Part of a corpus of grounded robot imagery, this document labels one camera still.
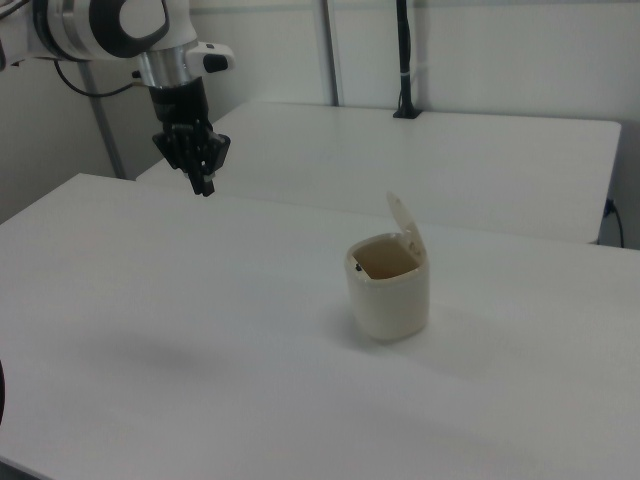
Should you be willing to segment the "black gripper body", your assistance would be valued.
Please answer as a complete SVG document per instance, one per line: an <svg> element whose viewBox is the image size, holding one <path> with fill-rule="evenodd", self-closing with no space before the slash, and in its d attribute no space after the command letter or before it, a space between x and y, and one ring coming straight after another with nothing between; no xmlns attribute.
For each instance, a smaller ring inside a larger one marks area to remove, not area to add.
<svg viewBox="0 0 640 480"><path fill-rule="evenodd" d="M162 124L153 142L169 165L184 173L214 175L224 165L231 140L213 130L203 80L149 91Z"/></svg>

